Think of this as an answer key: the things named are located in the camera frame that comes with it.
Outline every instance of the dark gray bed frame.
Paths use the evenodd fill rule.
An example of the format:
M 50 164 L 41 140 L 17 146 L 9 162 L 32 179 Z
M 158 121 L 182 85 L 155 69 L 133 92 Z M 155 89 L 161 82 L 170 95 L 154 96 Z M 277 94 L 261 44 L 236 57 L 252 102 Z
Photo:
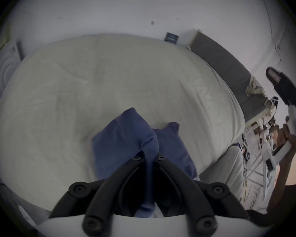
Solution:
M 190 48 L 227 83 L 240 104 L 246 123 L 265 112 L 266 98 L 262 95 L 246 95 L 251 74 L 231 53 L 201 32 L 197 32 Z

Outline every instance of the mattress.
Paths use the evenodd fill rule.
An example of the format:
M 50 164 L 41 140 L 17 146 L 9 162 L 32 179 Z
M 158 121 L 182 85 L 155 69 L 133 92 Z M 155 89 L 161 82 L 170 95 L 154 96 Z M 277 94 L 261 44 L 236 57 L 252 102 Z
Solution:
M 97 180 L 91 138 L 134 107 L 152 128 L 180 124 L 197 173 L 244 130 L 226 83 L 200 57 L 158 39 L 99 34 L 27 56 L 0 100 L 0 177 L 52 210 L 77 181 Z

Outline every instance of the white wall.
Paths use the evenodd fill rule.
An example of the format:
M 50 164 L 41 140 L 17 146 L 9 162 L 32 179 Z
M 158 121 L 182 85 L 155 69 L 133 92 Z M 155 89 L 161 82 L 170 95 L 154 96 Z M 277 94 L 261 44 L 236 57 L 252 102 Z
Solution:
M 265 3 L 271 18 L 273 42 L 271 42 L 257 65 L 251 69 L 251 73 L 257 78 L 270 98 L 278 96 L 278 94 L 265 76 L 267 67 L 272 66 L 283 72 L 296 84 L 296 27 L 276 0 L 265 0 Z M 287 115 L 288 108 L 279 99 L 275 114 L 276 123 L 282 126 Z
M 272 97 L 275 93 L 265 69 L 271 65 L 296 75 L 296 44 L 291 42 L 296 33 L 291 33 L 276 0 L 265 2 L 274 41 L 263 0 L 21 0 L 11 14 L 9 29 L 10 36 L 20 40 L 24 55 L 50 42 L 98 33 L 164 39 L 171 32 L 179 35 L 178 44 L 185 45 L 200 29 L 232 53 Z M 275 52 L 278 44 L 281 62 Z M 276 120 L 281 125 L 287 108 L 280 103 L 280 109 Z

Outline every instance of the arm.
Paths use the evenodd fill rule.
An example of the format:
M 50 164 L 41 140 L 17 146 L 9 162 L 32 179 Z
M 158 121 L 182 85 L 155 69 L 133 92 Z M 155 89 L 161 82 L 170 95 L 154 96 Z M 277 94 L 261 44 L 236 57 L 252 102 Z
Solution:
M 280 201 L 280 199 L 283 196 L 285 183 L 286 183 L 286 180 L 288 177 L 290 166 L 291 166 L 293 157 L 296 153 L 296 136 L 290 134 L 287 125 L 284 124 L 283 128 L 280 129 L 280 131 L 279 131 L 279 136 L 277 138 L 277 144 L 279 146 L 284 145 L 287 140 L 292 145 L 292 148 L 290 149 L 290 151 L 287 153 L 287 155 L 280 162 L 280 172 L 278 174 L 276 185 L 275 185 L 274 190 L 272 192 L 268 207 L 266 208 L 266 211 L 268 213 L 275 208 L 275 206 L 278 204 L 278 202 Z

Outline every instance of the blue pillow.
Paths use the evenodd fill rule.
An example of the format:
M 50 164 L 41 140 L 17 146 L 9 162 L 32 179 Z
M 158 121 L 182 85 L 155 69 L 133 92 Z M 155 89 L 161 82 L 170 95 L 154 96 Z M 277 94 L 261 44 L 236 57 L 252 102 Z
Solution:
M 178 136 L 179 124 L 152 129 L 134 108 L 124 111 L 92 139 L 95 171 L 99 179 L 108 178 L 117 168 L 143 151 L 146 159 L 146 192 L 136 217 L 150 217 L 154 211 L 153 161 L 158 153 L 170 159 L 191 178 L 195 166 Z
M 162 130 L 154 129 L 158 138 L 159 153 L 194 179 L 197 177 L 196 168 L 178 135 L 178 131 L 179 124 L 176 122 L 169 123 Z

